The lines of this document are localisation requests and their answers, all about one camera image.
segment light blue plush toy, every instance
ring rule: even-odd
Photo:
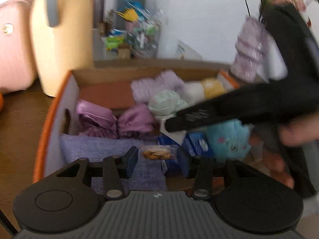
[[[220,163],[227,158],[244,158],[250,150],[249,136],[249,127],[238,119],[207,127],[208,142]]]

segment gray ribbed panel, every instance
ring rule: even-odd
[[[302,239],[288,231],[253,235],[223,222],[207,202],[189,199],[184,192],[133,191],[121,201],[109,201],[98,216],[75,231],[39,235],[23,230],[16,239]]]

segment yellow scrunchie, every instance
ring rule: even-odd
[[[222,83],[216,78],[206,78],[202,80],[202,86],[205,90],[206,99],[212,99],[226,93]]]

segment transparent plastic wrapper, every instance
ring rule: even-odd
[[[174,160],[176,159],[179,146],[142,146],[140,152],[142,156],[149,160]]]
[[[237,78],[252,83],[267,54],[267,31],[258,20],[246,17],[236,43],[235,61],[230,71]]]

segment mint green scrunchie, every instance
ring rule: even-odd
[[[170,117],[175,112],[187,108],[186,101],[172,90],[164,90],[152,96],[148,108],[154,116]]]

